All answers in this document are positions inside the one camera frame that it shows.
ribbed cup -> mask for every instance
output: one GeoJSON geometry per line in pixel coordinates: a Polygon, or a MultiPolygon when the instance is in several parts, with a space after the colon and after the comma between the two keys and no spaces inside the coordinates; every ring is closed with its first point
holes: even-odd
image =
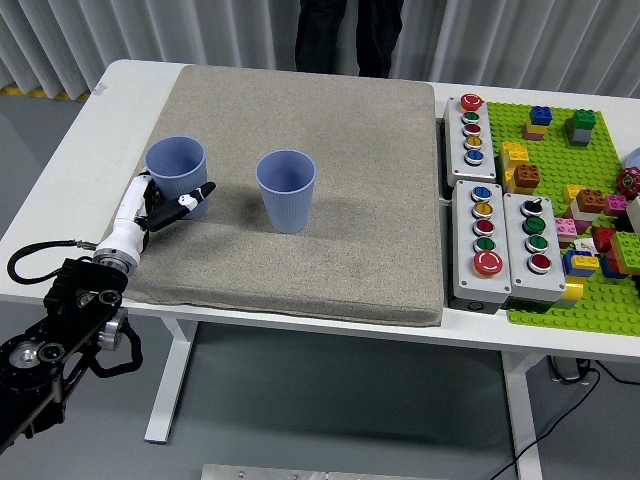
{"type": "MultiPolygon", "coordinates": [[[[191,137],[167,137],[157,141],[144,159],[151,178],[167,200],[178,198],[207,182],[207,162],[204,146],[191,137]]],[[[201,217],[209,207],[209,199],[184,218],[201,217]]]]}
{"type": "Polygon", "coordinates": [[[276,150],[256,167],[256,180],[273,227],[281,233],[297,233],[309,221],[317,168],[297,150],[276,150]]]}

white table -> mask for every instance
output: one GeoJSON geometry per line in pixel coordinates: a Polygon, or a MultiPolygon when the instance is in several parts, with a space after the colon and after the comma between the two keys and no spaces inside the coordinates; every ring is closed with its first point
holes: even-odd
{"type": "MultiPolygon", "coordinates": [[[[34,242],[100,240],[183,66],[121,60],[109,67],[0,241],[0,264],[6,265],[16,250],[34,242]]],[[[433,87],[437,117],[442,117],[448,97],[468,92],[488,101],[590,108],[603,113],[623,160],[638,146],[640,100],[437,83],[433,87]]],[[[22,260],[19,271],[38,276],[58,268],[64,258],[84,253],[50,250],[22,260]]],[[[6,269],[1,272],[0,300],[39,304],[51,285],[19,285],[8,278],[6,269]]],[[[445,308],[441,327],[412,328],[126,300],[124,306],[131,313],[162,318],[174,337],[145,435],[155,443],[167,440],[201,321],[499,350],[516,452],[535,438],[525,374],[545,355],[640,360],[638,337],[513,325],[504,312],[488,316],[445,308]]],[[[519,460],[518,469],[522,479],[542,478],[536,447],[519,460]]]]}

person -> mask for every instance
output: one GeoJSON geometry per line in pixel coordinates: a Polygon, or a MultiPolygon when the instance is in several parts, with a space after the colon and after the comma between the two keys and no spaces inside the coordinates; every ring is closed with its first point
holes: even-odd
{"type": "MultiPolygon", "coordinates": [[[[389,78],[391,53],[402,30],[404,0],[358,0],[359,76],[389,78]]],[[[299,72],[333,73],[338,29],[347,0],[300,0],[295,60],[299,72]]]]}

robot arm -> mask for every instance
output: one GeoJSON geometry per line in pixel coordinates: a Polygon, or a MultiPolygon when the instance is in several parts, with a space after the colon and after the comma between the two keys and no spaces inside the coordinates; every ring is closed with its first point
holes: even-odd
{"type": "Polygon", "coordinates": [[[160,195],[149,175],[133,179],[122,198],[112,233],[100,244],[45,242],[16,252],[9,276],[22,284],[55,277],[44,298],[47,316],[0,346],[0,454],[24,433],[27,438],[64,422],[67,399],[87,369],[100,378],[133,372],[142,365],[140,339],[121,307],[122,295],[140,264],[149,233],[184,217],[215,188],[205,183],[193,192],[158,205],[160,195]],[[66,259],[48,275],[25,279],[16,273],[24,256],[53,246],[95,249],[93,258],[66,259]],[[115,350],[122,335],[131,344],[131,362],[104,369],[96,359],[102,349],[115,350]],[[64,377],[65,364],[80,359],[64,377]]]}

yellow floor stripe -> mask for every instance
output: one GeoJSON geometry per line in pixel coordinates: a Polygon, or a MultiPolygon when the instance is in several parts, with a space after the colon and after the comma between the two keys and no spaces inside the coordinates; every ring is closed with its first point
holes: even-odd
{"type": "MultiPolygon", "coordinates": [[[[22,93],[22,91],[18,87],[4,87],[0,88],[1,95],[18,95],[22,97],[38,97],[38,98],[49,98],[44,90],[32,90],[29,93],[22,93]]],[[[67,92],[59,93],[54,97],[56,100],[71,100],[71,97],[67,92]]],[[[83,93],[78,98],[75,99],[76,102],[84,102],[89,98],[88,93],[83,93]]]]}

